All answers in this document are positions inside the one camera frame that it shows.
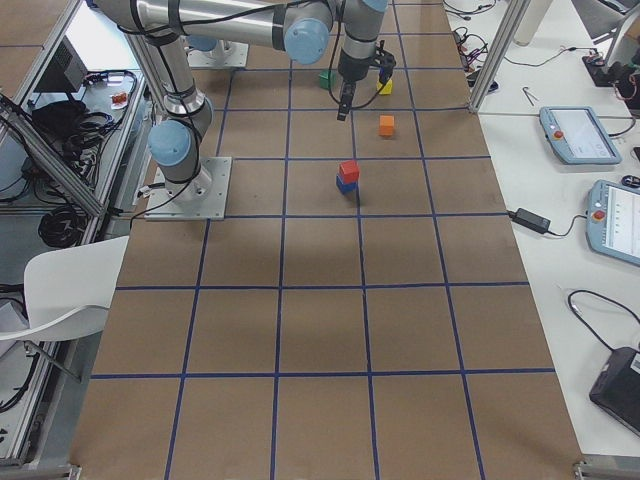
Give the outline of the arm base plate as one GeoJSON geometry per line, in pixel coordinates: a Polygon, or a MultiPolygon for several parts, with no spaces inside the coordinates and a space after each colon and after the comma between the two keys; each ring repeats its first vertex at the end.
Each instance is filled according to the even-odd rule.
{"type": "Polygon", "coordinates": [[[149,194],[144,218],[151,221],[223,220],[233,159],[202,157],[201,171],[184,192],[168,183],[149,194]]]}

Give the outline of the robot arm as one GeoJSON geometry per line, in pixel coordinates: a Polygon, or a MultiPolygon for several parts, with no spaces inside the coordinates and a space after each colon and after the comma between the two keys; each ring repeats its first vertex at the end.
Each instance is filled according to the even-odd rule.
{"type": "Polygon", "coordinates": [[[387,10],[385,1],[101,1],[99,9],[125,34],[141,39],[163,88],[169,115],[151,131],[149,147],[167,189],[205,189],[199,142],[212,108],[198,89],[182,47],[212,50],[222,41],[271,47],[300,65],[319,61],[332,45],[342,80],[336,98],[337,118],[353,110],[356,86],[372,67],[386,83],[395,66],[378,36],[387,10]]]}

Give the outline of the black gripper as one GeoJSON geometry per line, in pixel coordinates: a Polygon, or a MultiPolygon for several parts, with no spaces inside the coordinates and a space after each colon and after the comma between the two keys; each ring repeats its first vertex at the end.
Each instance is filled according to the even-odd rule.
{"type": "Polygon", "coordinates": [[[352,82],[344,82],[341,86],[340,97],[338,100],[337,120],[345,121],[352,110],[353,99],[356,92],[356,84],[352,82]]]}

